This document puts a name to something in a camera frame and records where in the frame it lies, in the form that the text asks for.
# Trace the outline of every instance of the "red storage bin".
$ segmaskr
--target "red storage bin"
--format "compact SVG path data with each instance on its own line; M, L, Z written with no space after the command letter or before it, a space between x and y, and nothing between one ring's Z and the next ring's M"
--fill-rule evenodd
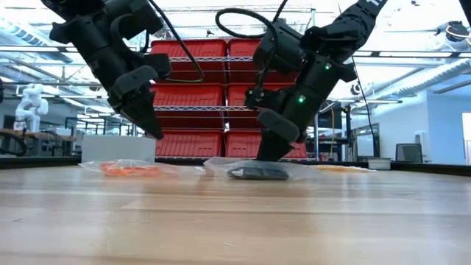
M223 106L220 84L157 84L154 106ZM162 128L224 128L221 111L156 111Z
M225 40L184 40L186 47L194 57L225 57L227 42ZM151 53L167 53L170 57L187 57L176 40L156 40L152 42ZM205 72L204 82L226 83L225 62L199 62ZM191 62L171 62L170 77L176 80L197 80L198 72Z
M223 132L217 130L164 130L157 142L158 157L212 158L222 155Z
M256 158L262 140L259 131L229 130L226 132L226 157ZM294 149L284 158L307 158L305 144L293 143Z
M233 39L229 41L229 57L253 57L260 40ZM260 71L252 61L229 62L229 82L255 82ZM265 82L294 82L298 73L289 75L270 71Z
M269 90L278 90L286 88L292 84L265 84L264 88ZM243 106L245 100L245 91L253 88L250 83L233 83L227 87L227 105ZM253 110L248 111L230 111L227 114L229 118L230 129L254 129L262 128L262 124L257 121L258 113Z

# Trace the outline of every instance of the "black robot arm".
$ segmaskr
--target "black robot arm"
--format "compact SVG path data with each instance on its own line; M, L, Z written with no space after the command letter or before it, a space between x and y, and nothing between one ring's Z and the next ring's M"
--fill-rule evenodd
M65 19L53 23L50 38L72 43L108 92L110 106L157 139L163 137L155 117L150 80L165 79L171 71L167 54L130 50L122 38L163 23L147 0L41 0Z
M385 3L360 0L332 24L312 27L304 35L277 21L273 24L276 49L274 33L264 35L254 54L254 64L282 74L300 74L289 88L268 91L258 85L246 92L245 105L260 111L258 120L266 128L262 130L258 160L279 160L293 149L292 142L302 143L308 125L337 82L356 79L354 65L345 65L344 61L366 43Z

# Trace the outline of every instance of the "ceiling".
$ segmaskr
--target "ceiling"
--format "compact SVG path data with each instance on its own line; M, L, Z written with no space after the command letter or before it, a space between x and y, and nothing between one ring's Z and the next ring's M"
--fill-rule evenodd
M214 16L221 7L220 0L199 1L156 1L166 11L170 21L175 26L182 38L206 38L206 30L210 30L216 37L226 37L217 29ZM234 0L231 6L245 7L257 10L261 15L272 18L281 0L264 0L262 5L254 6L253 0ZM287 20L299 32L303 32L312 17L311 9L315 9L314 21L317 26L324 26L333 21L339 15L339 9L345 10L352 0L290 0L281 17ZM377 19L377 26L367 44L366 50L389 50L389 51L425 51L441 41L442 37L435 37L434 30L448 21L467 21L458 0L417 0L417 5L411 4L410 0L389 0ZM63 22L63 20L52 11L46 9L40 0L1 0L0 18L15 21L25 29L33 32L37 38L44 43L57 46L48 39L52 22ZM225 15L222 17L224 25L232 25L230 28L245 34L256 34L262 32L260 22L241 15ZM130 41L131 45L141 45L144 41L143 35L139 35ZM5 34L0 34L2 45L19 45L20 41L14 41ZM17 58L30 63L56 63L53 66L38 66L44 71L55 76L65 76L74 82L95 82L91 71L83 65L83 60L78 54L67 54L72 60L72 65L63 68L61 62L52 62L39 57L37 54L11 54ZM382 63L378 60L365 58L358 67L358 74L363 85L388 82L399 77L411 67L403 67L410 61L404 59L385 59ZM21 73L31 72L23 66L15 66ZM50 79L37 74L42 80ZM24 77L19 75L15 81L21 81ZM349 84L340 82L332 92L333 98L344 98L350 95ZM92 92L86 87L69 88L70 91L78 91L81 94L103 94L104 91Z

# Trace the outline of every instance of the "white container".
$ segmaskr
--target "white container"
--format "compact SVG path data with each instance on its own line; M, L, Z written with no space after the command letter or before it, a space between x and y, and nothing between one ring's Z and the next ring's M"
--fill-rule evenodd
M85 135L82 142L82 163L119 159L155 161L156 140L147 137L120 135Z
M368 168L374 170L391 170L391 159L389 158L369 158Z

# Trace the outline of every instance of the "white box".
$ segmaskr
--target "white box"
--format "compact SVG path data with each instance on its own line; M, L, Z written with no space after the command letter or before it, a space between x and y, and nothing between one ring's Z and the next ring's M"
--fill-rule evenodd
M85 135L82 142L82 163L118 159L155 161L156 140L147 137L120 135Z

